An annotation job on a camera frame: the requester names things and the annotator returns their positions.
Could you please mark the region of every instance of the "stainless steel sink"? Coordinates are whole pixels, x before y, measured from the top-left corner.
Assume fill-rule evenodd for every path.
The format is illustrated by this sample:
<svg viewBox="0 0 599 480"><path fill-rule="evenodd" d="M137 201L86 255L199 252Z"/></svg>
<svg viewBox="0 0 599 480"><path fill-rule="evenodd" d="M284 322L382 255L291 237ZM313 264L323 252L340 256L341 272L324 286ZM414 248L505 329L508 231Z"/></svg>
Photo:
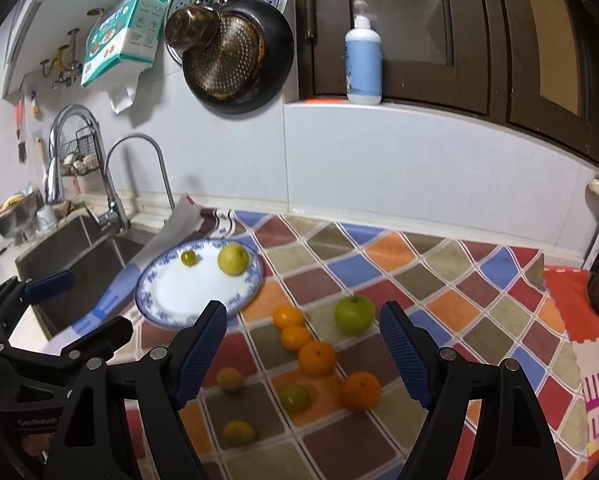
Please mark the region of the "stainless steel sink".
<svg viewBox="0 0 599 480"><path fill-rule="evenodd" d="M33 307L46 336L51 338L89 313L153 236L135 228L118 236L102 234L90 218L78 216L20 256L16 266L23 279L38 280L61 270L70 270L75 277L70 291Z"/></svg>

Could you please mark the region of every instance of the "hanging pan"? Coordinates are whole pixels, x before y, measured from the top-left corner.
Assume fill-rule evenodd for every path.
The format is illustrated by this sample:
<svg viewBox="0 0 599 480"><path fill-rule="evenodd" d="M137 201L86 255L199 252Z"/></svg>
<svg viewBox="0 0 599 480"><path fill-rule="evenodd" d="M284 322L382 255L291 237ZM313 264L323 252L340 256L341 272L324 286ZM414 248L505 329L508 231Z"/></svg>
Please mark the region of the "hanging pan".
<svg viewBox="0 0 599 480"><path fill-rule="evenodd" d="M273 99L291 70L289 23L259 0L222 0L220 27L202 50L182 54L184 78L208 108L222 114L256 110Z"/></svg>

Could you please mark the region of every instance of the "soap bottle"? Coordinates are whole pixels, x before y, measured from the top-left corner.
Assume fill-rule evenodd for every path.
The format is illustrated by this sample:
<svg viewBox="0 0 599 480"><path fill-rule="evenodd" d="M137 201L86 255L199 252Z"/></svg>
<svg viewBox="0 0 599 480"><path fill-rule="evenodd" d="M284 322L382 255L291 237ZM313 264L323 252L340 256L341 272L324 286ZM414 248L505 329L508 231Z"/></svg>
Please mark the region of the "soap bottle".
<svg viewBox="0 0 599 480"><path fill-rule="evenodd" d="M355 0L355 28L345 37L346 95L360 105L376 105L381 101L381 38L372 30L367 16L368 4Z"/></svg>

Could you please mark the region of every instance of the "dish rack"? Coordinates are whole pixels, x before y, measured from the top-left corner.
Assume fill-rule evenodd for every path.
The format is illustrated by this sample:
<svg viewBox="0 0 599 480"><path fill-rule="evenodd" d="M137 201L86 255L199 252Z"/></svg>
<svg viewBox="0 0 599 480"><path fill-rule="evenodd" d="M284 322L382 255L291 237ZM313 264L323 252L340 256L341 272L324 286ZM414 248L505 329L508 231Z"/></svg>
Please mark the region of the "dish rack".
<svg viewBox="0 0 599 480"><path fill-rule="evenodd" d="M99 169L94 134L78 136L80 131L86 128L88 126L77 130L75 139L60 146L62 176L84 176Z"/></svg>

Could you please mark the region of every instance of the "blue and white plate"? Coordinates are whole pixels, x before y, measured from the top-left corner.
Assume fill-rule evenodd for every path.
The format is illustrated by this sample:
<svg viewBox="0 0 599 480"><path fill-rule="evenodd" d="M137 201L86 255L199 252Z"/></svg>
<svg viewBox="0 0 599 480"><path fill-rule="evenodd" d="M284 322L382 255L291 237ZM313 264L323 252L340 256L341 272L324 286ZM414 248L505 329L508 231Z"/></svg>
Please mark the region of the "blue and white plate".
<svg viewBox="0 0 599 480"><path fill-rule="evenodd" d="M135 303L154 324L179 330L195 323L211 300L221 301L234 316L254 297L262 283L262 260L250 248L248 268L240 276L228 276L218 266L222 247L239 243L226 238L201 238L182 242L155 258L138 280ZM184 251L193 251L197 262L182 263Z"/></svg>

